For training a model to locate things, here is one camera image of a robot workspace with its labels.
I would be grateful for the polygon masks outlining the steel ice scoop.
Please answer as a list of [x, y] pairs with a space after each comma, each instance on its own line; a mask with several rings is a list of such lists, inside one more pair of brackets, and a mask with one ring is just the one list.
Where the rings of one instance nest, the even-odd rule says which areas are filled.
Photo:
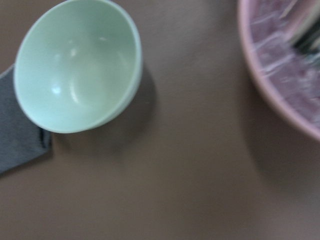
[[285, 40], [300, 52], [316, 52], [320, 47], [320, 2], [290, 0], [280, 19]]

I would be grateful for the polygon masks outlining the mint green bowl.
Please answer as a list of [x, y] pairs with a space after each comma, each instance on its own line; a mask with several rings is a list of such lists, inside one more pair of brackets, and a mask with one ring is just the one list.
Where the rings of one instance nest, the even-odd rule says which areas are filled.
[[67, 0], [29, 29], [15, 59], [23, 113], [53, 133], [79, 133], [119, 116], [143, 73], [140, 34], [111, 0]]

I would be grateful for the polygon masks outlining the pink bowl with ice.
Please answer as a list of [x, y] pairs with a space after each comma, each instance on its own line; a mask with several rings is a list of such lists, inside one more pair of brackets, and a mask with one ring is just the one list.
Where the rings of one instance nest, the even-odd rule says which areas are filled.
[[290, 0], [240, 0], [238, 29], [253, 82], [284, 119], [320, 138], [320, 48], [304, 54], [285, 40], [280, 19]]

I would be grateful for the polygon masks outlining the grey folded cloth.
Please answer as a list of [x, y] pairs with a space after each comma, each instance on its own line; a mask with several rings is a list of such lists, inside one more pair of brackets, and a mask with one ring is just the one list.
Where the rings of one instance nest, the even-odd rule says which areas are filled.
[[48, 153], [51, 133], [32, 123], [14, 91], [14, 65], [0, 74], [0, 173]]

